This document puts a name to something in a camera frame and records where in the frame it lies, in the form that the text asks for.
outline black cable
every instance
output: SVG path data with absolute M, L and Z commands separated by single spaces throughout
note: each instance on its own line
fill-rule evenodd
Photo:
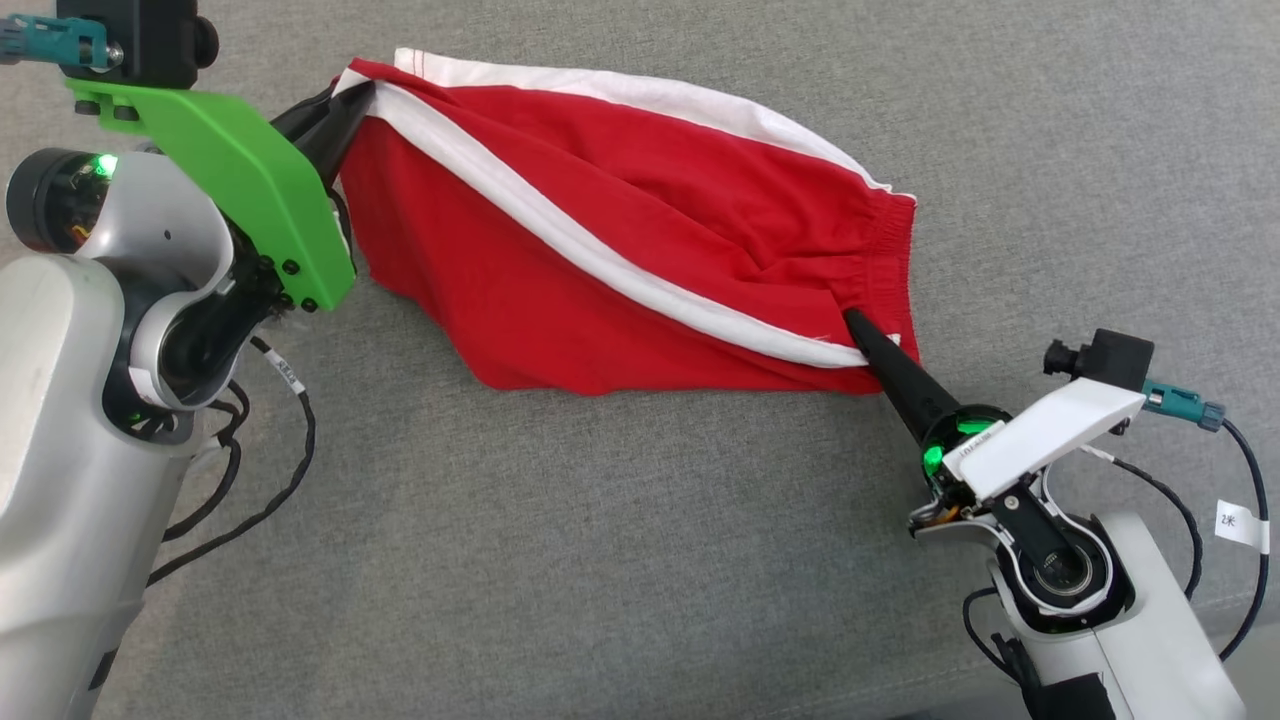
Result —
M 1023 646 L 1021 641 L 1018 638 L 1006 641 L 996 633 L 991 635 L 991 642 L 996 643 L 996 650 L 1000 651 L 1000 657 L 1002 657 L 1005 660 L 1005 665 L 1009 666 L 1011 673 L 1010 676 L 1023 688 L 1023 697 L 1025 697 L 1028 689 L 1041 687 L 1042 683 L 1039 679 L 1039 671 L 1036 670 L 1036 664 L 1032 662 L 1030 656 L 1027 655 L 1027 648 Z
M 211 515 L 212 511 L 221 505 L 227 493 L 232 491 L 232 486 L 236 484 L 236 477 L 239 474 L 242 452 L 241 445 L 234 436 L 236 430 L 238 430 L 248 418 L 250 404 L 248 395 L 239 387 L 238 383 L 236 383 L 236 380 L 232 380 L 227 387 L 232 391 L 232 395 L 241 401 L 241 407 L 236 407 L 230 402 L 224 402 L 221 400 L 215 400 L 209 404 L 209 406 L 214 410 L 228 413 L 232 416 L 230 421 L 227 423 L 227 427 L 214 433 L 214 437 L 218 438 L 218 442 L 223 447 L 230 448 L 230 456 L 227 459 L 227 469 L 223 470 L 223 477 L 218 480 L 218 487 L 214 488 L 212 495 L 210 495 L 200 507 L 192 511 L 191 515 L 187 515 L 182 520 L 178 520 L 173 525 L 165 528 L 160 542 L 178 539 L 193 530 L 196 525 L 204 521 L 205 518 L 209 518 L 209 515 Z
M 1116 468 L 1133 473 L 1143 479 L 1148 486 L 1156 488 L 1160 495 L 1169 498 L 1169 502 L 1174 503 L 1174 507 L 1183 515 L 1183 520 L 1187 523 L 1187 532 L 1192 536 L 1192 577 L 1187 578 L 1187 587 L 1183 593 L 1187 600 L 1190 600 L 1196 593 L 1196 588 L 1199 587 L 1201 573 L 1203 571 L 1204 562 L 1204 541 L 1201 539 L 1199 525 L 1196 524 L 1196 516 L 1192 515 L 1190 509 L 1183 502 L 1183 498 L 1178 497 L 1178 493 L 1165 483 L 1152 478 L 1146 470 L 1138 468 L 1137 465 L 1130 465 L 1119 457 L 1111 460 L 1111 464 Z
M 253 347 L 259 348 L 264 354 L 271 351 L 271 347 L 269 345 L 266 345 L 265 342 L 262 342 L 256 337 L 252 338 L 251 342 L 253 343 Z M 280 506 L 284 505 L 284 501 L 287 501 L 289 496 L 293 495 L 293 491 L 298 489 L 298 486 L 302 484 L 302 478 L 306 477 L 307 474 L 307 468 L 311 466 L 311 459 L 315 456 L 316 451 L 316 416 L 315 413 L 311 410 L 311 398 L 307 397 L 307 392 L 305 389 L 298 392 L 298 402 L 302 405 L 302 414 L 306 416 L 307 420 L 307 437 L 303 445 L 302 460 L 298 462 L 298 466 L 293 470 L 293 477 L 289 479 L 289 484 L 284 489 L 278 492 L 275 497 L 273 497 L 271 501 L 266 503 L 265 509 L 246 519 L 233 530 L 223 533 L 216 538 L 192 550 L 191 552 L 184 552 L 183 555 L 174 557 L 169 562 L 165 562 L 164 565 L 154 570 L 151 573 L 151 577 L 147 578 L 147 587 L 159 583 L 160 580 L 168 578 L 173 573 L 182 569 L 183 566 L 196 560 L 200 560 L 201 557 L 209 555 L 210 552 L 218 550 L 219 547 L 243 536 L 244 533 L 251 530 L 255 525 L 270 518 L 271 514 L 279 510 Z
M 239 401 L 241 411 L 239 411 L 239 418 L 236 420 L 234 425 L 232 425 L 230 428 L 223 428 L 223 430 L 227 432 L 229 429 L 229 434 L 236 434 L 236 430 L 238 430 L 239 427 L 244 424 L 244 420 L 248 420 L 248 410 L 250 410 L 248 393 L 244 392 L 244 388 L 242 388 L 239 383 L 237 383 L 236 380 L 227 383 L 227 389 L 232 391 L 232 395 L 234 395 L 236 400 Z
M 230 457 L 227 459 L 227 469 L 223 470 L 223 479 L 218 480 L 218 487 L 214 488 L 212 495 L 209 496 L 209 500 L 206 500 L 204 505 L 192 511 L 191 515 L 187 515 L 182 520 L 178 520 L 173 525 L 165 528 L 164 537 L 160 542 L 178 539 L 193 530 L 196 525 L 212 514 L 212 511 L 223 502 L 223 498 L 227 497 L 227 493 L 232 491 L 232 486 L 236 484 L 236 475 L 239 474 L 239 441 L 233 437 L 228 437 L 227 441 L 223 442 L 223 447 L 228 447 L 232 451 Z
M 1271 519 L 1271 512 L 1267 509 L 1267 487 L 1262 482 L 1262 469 L 1258 468 L 1258 459 L 1253 455 L 1249 441 L 1244 439 L 1244 434 L 1240 433 L 1240 429 L 1234 423 L 1222 420 L 1222 427 L 1226 428 L 1226 432 L 1231 433 L 1235 445 L 1240 446 L 1240 451 L 1244 452 L 1244 461 L 1249 464 L 1249 477 L 1253 479 L 1253 492 L 1258 497 L 1258 520 L 1267 523 Z M 1267 592 L 1267 575 L 1271 569 L 1270 559 L 1271 556 L 1265 552 L 1258 553 L 1258 584 L 1253 589 L 1253 603 L 1249 605 L 1249 611 L 1244 615 L 1244 621 L 1240 623 L 1240 629 L 1235 632 L 1235 637 L 1219 653 L 1219 659 L 1222 661 L 1231 657 L 1231 653 L 1240 647 L 1244 637 L 1249 634 L 1249 630 L 1253 629 L 1253 623 L 1258 619 L 1258 612 L 1262 610 L 1262 598 Z
M 964 605 L 960 609 L 960 612 L 964 616 L 964 632 L 969 633 L 969 639 L 973 641 L 973 644 L 978 646 L 978 650 L 987 656 L 987 660 L 989 660 L 992 665 L 1000 669 L 1000 671 L 1005 675 L 1009 675 L 1009 678 L 1016 683 L 1018 678 L 1014 675 L 1014 671 L 1009 669 L 1009 665 L 1005 664 L 1004 660 L 996 657 L 996 653 L 987 647 L 987 643 L 982 642 L 982 638 L 978 637 L 978 632 L 973 629 L 973 620 L 969 619 L 969 610 L 973 606 L 973 601 L 992 594 L 996 594 L 996 588 L 983 588 L 969 593 L 969 597 L 964 598 Z

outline red fabric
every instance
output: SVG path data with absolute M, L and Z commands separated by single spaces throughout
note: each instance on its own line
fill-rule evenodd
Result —
M 352 69 L 429 102 L 640 268 L 845 345 L 840 310 L 858 306 L 916 356 L 910 197 L 826 160 L 600 100 Z M 636 305 L 380 119 L 364 123 L 342 181 L 374 279 L 415 299 L 492 387 L 878 391 L 865 368 L 767 357 Z

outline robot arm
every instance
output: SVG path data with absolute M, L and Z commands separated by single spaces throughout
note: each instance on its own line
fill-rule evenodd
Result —
M 270 124 L 186 90 L 216 54 L 195 3 L 92 5 L 95 20 L 4 24 L 0 55 L 61 63 L 77 111 L 165 154 L 42 150 L 6 192 L 41 252 L 0 270 L 6 717 L 91 715 L 200 450 L 196 413 L 264 319 L 332 309 L 353 277 L 325 196 L 367 88 L 326 90 Z M 170 41 L 189 27 L 201 42 Z
M 1129 512 L 1073 518 L 1048 489 L 1053 460 L 1108 430 L 1123 433 L 1152 402 L 1143 391 L 1153 346 L 1108 331 L 1082 352 L 1055 343 L 1046 372 L 1068 372 L 1073 382 L 1012 418 L 960 405 L 861 313 L 845 318 L 922 445 L 934 502 L 913 514 L 913 533 L 993 551 L 988 573 L 1015 635 L 1001 646 L 1000 667 L 1021 685 L 1032 716 L 1244 717 L 1142 520 Z M 1180 410 L 1221 424 L 1221 409 Z

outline cable label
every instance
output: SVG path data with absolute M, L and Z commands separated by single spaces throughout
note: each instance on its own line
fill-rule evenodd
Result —
M 970 452 L 977 450 L 979 445 L 991 439 L 991 436 L 998 433 L 1004 428 L 1005 428 L 1005 421 L 996 420 L 986 430 L 957 445 L 955 448 L 951 450 L 951 452 L 947 452 L 946 457 L 942 459 L 942 464 L 947 466 L 947 470 L 951 470 L 951 477 L 963 482 L 965 478 L 963 474 L 960 474 L 960 461 L 968 457 Z
M 284 378 L 284 382 L 289 383 L 289 388 L 293 389 L 293 395 L 302 395 L 303 392 L 307 391 L 307 388 L 298 382 L 298 375 L 293 373 L 293 368 L 291 368 L 289 364 L 284 361 L 284 357 L 280 357 L 279 352 L 274 350 L 268 350 L 264 355 L 266 356 L 268 363 L 275 365 L 275 370 L 280 373 L 280 377 Z
M 1213 534 L 1271 555 L 1271 523 L 1258 520 L 1248 507 L 1219 500 Z

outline white label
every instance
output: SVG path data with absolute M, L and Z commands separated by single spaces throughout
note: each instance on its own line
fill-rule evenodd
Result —
M 1248 507 L 1219 500 L 1213 534 L 1271 555 L 1271 523 L 1258 520 Z
M 271 365 L 275 365 L 275 370 L 280 373 L 280 377 L 284 378 L 284 382 L 289 383 L 289 387 L 293 389 L 293 395 L 302 395 L 303 392 L 306 392 L 307 388 L 298 382 L 298 377 L 293 373 L 293 368 L 291 368 L 289 364 L 284 361 L 284 357 L 280 357 L 279 352 L 274 350 L 268 350 L 265 355 L 266 355 L 266 361 L 270 363 Z
M 955 450 L 948 452 L 947 456 L 942 459 L 942 464 L 946 465 L 948 470 L 951 470 L 951 477 L 954 477 L 960 482 L 964 482 L 964 475 L 960 474 L 960 461 L 964 460 L 970 452 L 973 452 L 974 448 L 977 448 L 979 445 L 991 439 L 991 436 L 1004 429 L 1004 427 L 1005 427 L 1004 420 L 996 420 L 993 425 L 973 436 L 972 438 L 964 441 L 963 443 L 957 445 Z
M 146 400 L 156 407 L 169 407 L 164 400 L 160 400 L 160 391 L 156 389 L 154 382 L 151 382 L 151 373 L 143 370 L 142 368 L 129 368 L 129 379 L 133 380 L 133 389 L 138 391 L 142 400 Z

